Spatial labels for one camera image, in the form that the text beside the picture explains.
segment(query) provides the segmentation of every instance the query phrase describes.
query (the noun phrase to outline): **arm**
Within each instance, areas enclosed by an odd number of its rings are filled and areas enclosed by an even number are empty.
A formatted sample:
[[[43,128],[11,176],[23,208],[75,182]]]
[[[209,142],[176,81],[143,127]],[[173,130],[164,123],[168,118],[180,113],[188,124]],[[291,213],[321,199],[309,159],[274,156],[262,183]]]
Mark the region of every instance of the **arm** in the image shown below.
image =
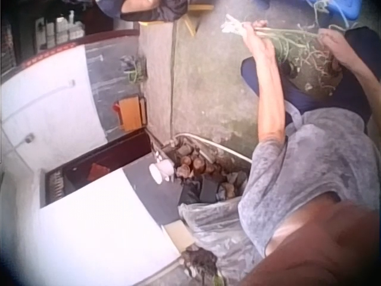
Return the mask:
[[[260,142],[276,139],[284,143],[285,103],[274,46],[270,40],[259,38],[253,29],[255,26],[265,25],[265,21],[255,22],[253,25],[245,23],[246,34],[243,36],[257,64],[260,84],[258,139]]]
[[[330,29],[320,29],[319,37],[320,42],[328,47],[338,61],[355,75],[363,87],[377,127],[381,132],[381,85],[379,81],[341,33]]]
[[[125,0],[121,6],[122,13],[146,11],[156,8],[160,0]]]
[[[275,57],[257,61],[257,74],[261,95],[258,111],[258,139],[262,142],[274,138],[284,143],[285,103]]]

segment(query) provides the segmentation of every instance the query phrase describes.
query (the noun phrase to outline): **hand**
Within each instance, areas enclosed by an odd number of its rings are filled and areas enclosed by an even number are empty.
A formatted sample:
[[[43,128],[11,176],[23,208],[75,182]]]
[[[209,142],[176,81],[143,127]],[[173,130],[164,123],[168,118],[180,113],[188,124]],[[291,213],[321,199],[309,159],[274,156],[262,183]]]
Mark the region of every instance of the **hand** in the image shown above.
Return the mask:
[[[254,57],[255,61],[261,61],[263,59],[275,59],[274,45],[269,39],[260,38],[255,32],[256,27],[266,27],[267,21],[255,21],[253,23],[244,23],[246,33],[243,35],[243,41]]]
[[[359,57],[344,38],[344,35],[331,29],[319,29],[319,41],[326,46],[335,58],[346,68],[352,68],[359,63]]]

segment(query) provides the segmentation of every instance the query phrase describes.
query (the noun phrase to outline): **red object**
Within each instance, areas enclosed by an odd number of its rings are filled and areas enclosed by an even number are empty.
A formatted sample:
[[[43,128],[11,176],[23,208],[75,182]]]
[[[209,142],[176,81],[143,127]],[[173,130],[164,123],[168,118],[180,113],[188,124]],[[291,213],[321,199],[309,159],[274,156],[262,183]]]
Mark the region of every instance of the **red object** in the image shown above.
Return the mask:
[[[95,181],[95,180],[109,174],[109,172],[110,172],[109,168],[101,166],[101,165],[96,164],[96,163],[92,163],[91,169],[89,172],[89,176],[88,176],[88,181],[89,182]]]

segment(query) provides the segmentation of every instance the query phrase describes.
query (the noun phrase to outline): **wooden stool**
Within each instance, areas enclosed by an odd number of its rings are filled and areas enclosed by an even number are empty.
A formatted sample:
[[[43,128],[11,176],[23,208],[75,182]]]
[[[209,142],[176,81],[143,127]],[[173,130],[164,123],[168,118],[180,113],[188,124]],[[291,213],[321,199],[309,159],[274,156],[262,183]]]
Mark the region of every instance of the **wooden stool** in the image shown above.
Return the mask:
[[[189,11],[211,11],[213,9],[214,9],[214,5],[207,5],[207,4],[189,4],[188,5],[188,12]],[[188,28],[190,35],[194,37],[196,35],[196,27],[195,25],[193,25],[188,14],[185,14],[181,18],[184,20],[185,26]],[[149,26],[149,25],[155,25],[155,24],[161,24],[161,23],[165,23],[165,22],[164,21],[139,22],[141,26]]]

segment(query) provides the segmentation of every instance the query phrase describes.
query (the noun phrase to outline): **person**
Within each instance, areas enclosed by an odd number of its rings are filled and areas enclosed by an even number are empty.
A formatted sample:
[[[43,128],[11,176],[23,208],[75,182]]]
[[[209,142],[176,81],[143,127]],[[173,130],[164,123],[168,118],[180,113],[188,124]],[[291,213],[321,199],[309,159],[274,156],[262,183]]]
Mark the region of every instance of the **person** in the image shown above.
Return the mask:
[[[96,0],[111,18],[124,21],[175,21],[188,11],[188,0]]]
[[[352,281],[379,255],[381,40],[362,27],[320,29],[343,78],[318,101],[280,74],[274,46],[245,23],[252,57],[241,74],[259,96],[259,143],[239,203],[243,230],[264,260],[242,285],[332,285]]]

